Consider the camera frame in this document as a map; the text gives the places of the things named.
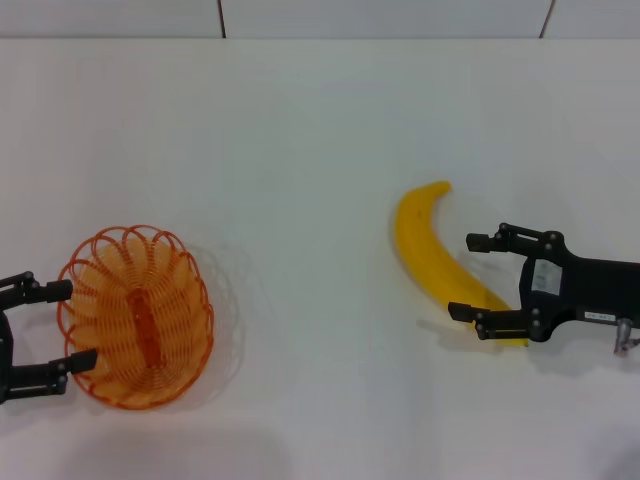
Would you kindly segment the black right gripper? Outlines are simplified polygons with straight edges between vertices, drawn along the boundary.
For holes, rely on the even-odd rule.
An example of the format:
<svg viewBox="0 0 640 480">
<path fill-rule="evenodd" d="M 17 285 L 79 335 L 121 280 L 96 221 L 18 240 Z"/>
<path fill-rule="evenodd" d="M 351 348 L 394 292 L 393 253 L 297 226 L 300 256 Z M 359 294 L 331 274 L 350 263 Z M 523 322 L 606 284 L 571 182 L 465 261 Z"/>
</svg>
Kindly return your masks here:
<svg viewBox="0 0 640 480">
<path fill-rule="evenodd" d="M 473 324 L 480 340 L 545 342 L 563 323 L 610 325 L 617 343 L 634 343 L 639 328 L 639 265 L 571 253 L 559 232 L 501 223 L 493 236 L 469 233 L 470 252 L 510 252 L 526 258 L 520 278 L 521 309 L 489 310 L 450 302 L 458 322 Z"/>
</svg>

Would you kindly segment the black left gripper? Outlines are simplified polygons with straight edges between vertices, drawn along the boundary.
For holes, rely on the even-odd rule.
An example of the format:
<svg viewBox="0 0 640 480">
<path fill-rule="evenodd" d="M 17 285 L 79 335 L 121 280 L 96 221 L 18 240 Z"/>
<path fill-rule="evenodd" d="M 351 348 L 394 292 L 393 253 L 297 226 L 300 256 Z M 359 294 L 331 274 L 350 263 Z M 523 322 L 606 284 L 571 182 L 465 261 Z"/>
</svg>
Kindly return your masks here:
<svg viewBox="0 0 640 480">
<path fill-rule="evenodd" d="M 70 280 L 41 284 L 31 271 L 1 280 L 1 308 L 12 309 L 36 303 L 63 302 L 71 298 Z M 1 402 L 64 395 L 68 376 L 93 370 L 95 349 L 76 352 L 47 363 L 13 366 L 13 334 L 6 314 L 0 311 Z"/>
</svg>

